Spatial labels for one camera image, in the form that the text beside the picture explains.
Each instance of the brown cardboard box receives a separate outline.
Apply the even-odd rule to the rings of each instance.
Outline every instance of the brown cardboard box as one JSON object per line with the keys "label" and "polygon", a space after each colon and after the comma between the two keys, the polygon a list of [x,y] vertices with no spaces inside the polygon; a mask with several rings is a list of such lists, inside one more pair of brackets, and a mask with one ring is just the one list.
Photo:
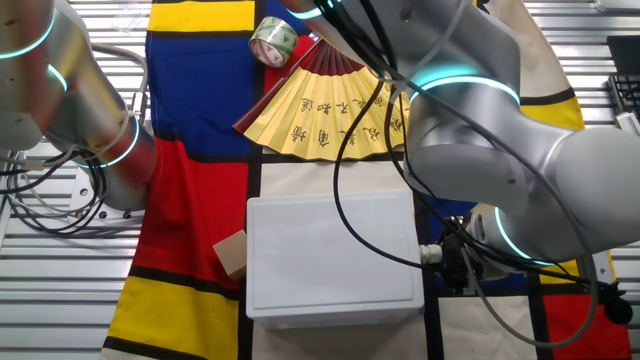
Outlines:
{"label": "brown cardboard box", "polygon": [[247,234],[244,230],[213,245],[213,250],[232,280],[240,281],[247,274]]}

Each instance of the tape roll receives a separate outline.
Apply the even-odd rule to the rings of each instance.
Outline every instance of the tape roll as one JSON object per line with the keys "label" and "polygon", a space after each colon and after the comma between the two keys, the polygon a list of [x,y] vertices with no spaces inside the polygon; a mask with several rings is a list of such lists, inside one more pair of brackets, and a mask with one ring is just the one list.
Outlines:
{"label": "tape roll", "polygon": [[253,55],[272,68],[281,69],[298,45],[298,34],[285,21],[267,16],[249,40]]}

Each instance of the yellow paper fan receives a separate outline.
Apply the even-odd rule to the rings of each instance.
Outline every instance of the yellow paper fan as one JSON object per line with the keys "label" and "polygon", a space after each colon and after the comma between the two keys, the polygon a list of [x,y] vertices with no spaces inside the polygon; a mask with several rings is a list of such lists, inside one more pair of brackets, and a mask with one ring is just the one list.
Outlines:
{"label": "yellow paper fan", "polygon": [[[322,40],[289,75],[234,128],[281,154],[335,161],[346,131],[371,97],[378,79]],[[386,152],[383,129],[390,89],[385,84],[348,140],[345,158],[362,159]],[[403,105],[407,121],[409,100],[405,94]],[[400,111],[396,102],[390,126],[394,147],[403,143]]]}

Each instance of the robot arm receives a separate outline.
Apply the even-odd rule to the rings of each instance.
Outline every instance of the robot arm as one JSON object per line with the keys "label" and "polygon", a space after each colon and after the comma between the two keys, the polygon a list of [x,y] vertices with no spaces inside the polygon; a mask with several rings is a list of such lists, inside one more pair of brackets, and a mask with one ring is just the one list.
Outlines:
{"label": "robot arm", "polygon": [[[354,59],[366,62],[349,46],[351,35],[371,39],[383,53],[362,2],[339,1],[340,11],[357,25],[351,34],[325,19],[316,6],[319,1],[281,2]],[[470,2],[371,4],[390,40],[398,73],[474,119],[533,164],[565,199],[591,252],[638,240],[640,192],[633,190],[640,179],[640,159],[633,155],[640,152],[637,138],[616,129],[576,132],[522,114],[515,37]],[[434,48],[437,53],[423,66]],[[413,170],[407,177],[415,188],[424,190],[423,183],[438,197],[481,203],[468,226],[475,238],[514,256],[549,262],[585,255],[575,229],[539,178],[430,98],[412,96],[406,150],[405,161]]]}
{"label": "robot arm", "polygon": [[64,0],[0,1],[0,147],[28,150],[43,135],[63,152],[101,152],[105,203],[144,208],[153,138],[100,70],[80,16]]}

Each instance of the tablecloth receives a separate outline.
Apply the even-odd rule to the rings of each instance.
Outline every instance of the tablecloth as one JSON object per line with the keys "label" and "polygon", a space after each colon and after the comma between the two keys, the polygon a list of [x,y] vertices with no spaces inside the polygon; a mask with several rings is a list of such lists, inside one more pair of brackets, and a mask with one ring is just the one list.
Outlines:
{"label": "tablecloth", "polygon": [[[551,47],[520,0],[486,8],[510,26],[522,52],[522,109],[540,121],[583,127]],[[245,226],[246,200],[331,192],[333,165],[263,153],[231,129],[279,77],[249,52],[266,16],[306,26],[277,1],[155,0],[147,36],[151,111],[158,148],[140,240],[101,359],[629,359],[625,326],[598,309],[579,342],[542,350],[495,322],[475,296],[455,297],[423,273],[425,313],[405,324],[266,331],[244,313],[243,282],[230,280],[212,245]],[[308,38],[302,38],[290,64]],[[350,162],[344,192],[403,188],[385,156]],[[464,213],[472,204],[449,202]],[[421,243],[439,227],[419,202]],[[575,264],[567,264],[575,272]],[[558,341],[582,323],[589,297],[549,278],[511,275],[485,285],[516,329]]]}

